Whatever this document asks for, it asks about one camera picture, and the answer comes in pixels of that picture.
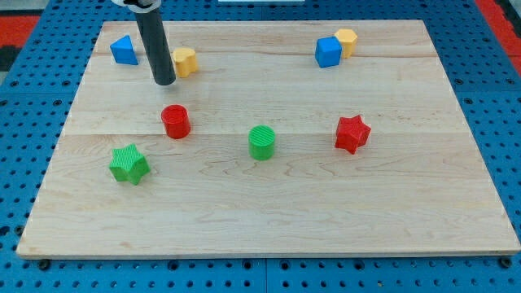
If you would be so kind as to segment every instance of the plastic block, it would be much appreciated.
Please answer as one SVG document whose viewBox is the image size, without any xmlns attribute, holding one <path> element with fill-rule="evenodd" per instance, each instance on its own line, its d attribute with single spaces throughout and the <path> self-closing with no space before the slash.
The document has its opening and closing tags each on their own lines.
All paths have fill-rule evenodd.
<svg viewBox="0 0 521 293">
<path fill-rule="evenodd" d="M 367 143 L 371 128 L 361 119 L 361 116 L 353 118 L 340 117 L 336 128 L 336 148 L 343 148 L 351 154 L 357 152 L 357 148 Z"/>
<path fill-rule="evenodd" d="M 258 125 L 250 130 L 250 156 L 255 160 L 267 160 L 275 152 L 275 132 L 266 125 Z"/>
<path fill-rule="evenodd" d="M 181 105 L 170 105 L 161 112 L 161 120 L 170 138 L 184 138 L 190 133 L 188 111 Z"/>
<path fill-rule="evenodd" d="M 341 28 L 335 33 L 335 37 L 342 45 L 342 58 L 351 57 L 357 46 L 357 34 L 352 29 Z"/>
<path fill-rule="evenodd" d="M 138 151 L 135 144 L 113 149 L 109 168 L 116 181 L 130 181 L 134 185 L 150 172 L 145 156 Z"/>
<path fill-rule="evenodd" d="M 116 63 L 138 65 L 138 59 L 134 53 L 130 36 L 124 36 L 112 43 L 111 51 Z"/>
<path fill-rule="evenodd" d="M 173 63 L 176 66 L 178 77 L 188 77 L 190 73 L 199 69 L 195 50 L 191 48 L 177 48 L 172 53 Z"/>
<path fill-rule="evenodd" d="M 342 45 L 336 37 L 324 37 L 317 40 L 315 59 L 320 68 L 326 68 L 340 64 Z"/>
</svg>

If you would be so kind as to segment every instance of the wooden board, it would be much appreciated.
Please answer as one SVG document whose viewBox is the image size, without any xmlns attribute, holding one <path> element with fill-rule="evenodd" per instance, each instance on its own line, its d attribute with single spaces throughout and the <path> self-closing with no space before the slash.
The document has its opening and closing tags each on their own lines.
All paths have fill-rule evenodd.
<svg viewBox="0 0 521 293">
<path fill-rule="evenodd" d="M 134 23 L 103 26 L 18 246 L 23 258 L 469 256 L 520 249 L 421 21 L 165 23 L 199 71 L 151 79 Z M 317 38 L 353 28 L 355 55 L 319 68 Z M 109 45 L 130 34 L 138 66 Z M 192 132 L 164 135 L 187 107 Z M 333 147 L 362 114 L 368 144 Z M 258 124 L 271 160 L 247 152 Z M 136 143 L 151 173 L 115 182 L 111 149 Z"/>
</svg>

